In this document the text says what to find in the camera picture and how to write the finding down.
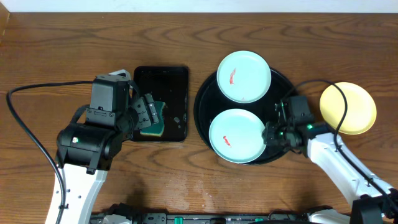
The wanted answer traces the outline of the light green plate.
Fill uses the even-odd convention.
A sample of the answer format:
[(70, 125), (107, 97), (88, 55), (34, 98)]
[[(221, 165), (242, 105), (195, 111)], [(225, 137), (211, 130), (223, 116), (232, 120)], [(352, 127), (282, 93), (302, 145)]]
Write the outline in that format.
[(245, 164), (256, 160), (265, 151), (264, 130), (264, 123), (254, 113), (230, 109), (214, 118), (208, 135), (217, 155), (229, 162)]

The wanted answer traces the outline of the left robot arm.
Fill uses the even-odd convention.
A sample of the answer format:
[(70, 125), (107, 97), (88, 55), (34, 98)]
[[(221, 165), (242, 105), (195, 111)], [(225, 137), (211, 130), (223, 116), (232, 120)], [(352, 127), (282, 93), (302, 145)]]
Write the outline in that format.
[(126, 70), (98, 75), (91, 101), (57, 136), (57, 170), (46, 223), (89, 223), (113, 157), (135, 131), (159, 122), (152, 95), (140, 95)]

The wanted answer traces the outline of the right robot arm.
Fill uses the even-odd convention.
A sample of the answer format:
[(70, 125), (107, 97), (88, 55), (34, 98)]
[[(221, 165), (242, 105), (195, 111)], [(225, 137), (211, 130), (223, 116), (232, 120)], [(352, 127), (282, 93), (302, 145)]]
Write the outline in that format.
[(262, 137), (267, 146), (298, 150), (331, 179), (351, 207), (344, 215), (332, 208), (306, 214), (311, 223), (383, 223), (397, 221), (397, 189), (369, 170), (325, 123), (289, 126), (268, 122)]

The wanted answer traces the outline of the yellow plate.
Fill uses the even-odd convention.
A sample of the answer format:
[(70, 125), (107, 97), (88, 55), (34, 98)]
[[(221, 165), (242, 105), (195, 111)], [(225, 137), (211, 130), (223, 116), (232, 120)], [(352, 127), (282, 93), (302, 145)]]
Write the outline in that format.
[(336, 128), (345, 110), (345, 100), (348, 110), (339, 132), (350, 135), (365, 133), (376, 120), (376, 104), (364, 88), (354, 83), (339, 82), (324, 90), (320, 98), (323, 119)]

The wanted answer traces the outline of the green yellow sponge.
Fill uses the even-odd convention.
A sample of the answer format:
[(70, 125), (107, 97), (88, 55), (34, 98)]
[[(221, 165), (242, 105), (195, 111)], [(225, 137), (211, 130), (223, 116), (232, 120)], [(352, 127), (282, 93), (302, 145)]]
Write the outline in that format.
[(140, 130), (140, 134), (143, 136), (154, 136), (154, 137), (161, 137), (164, 132), (165, 128), (165, 123), (164, 123), (164, 116), (163, 116), (163, 110), (165, 107), (165, 103), (161, 101), (154, 101), (155, 104), (155, 109), (157, 111), (158, 119), (159, 122), (156, 124), (153, 124), (152, 126), (148, 128), (144, 128)]

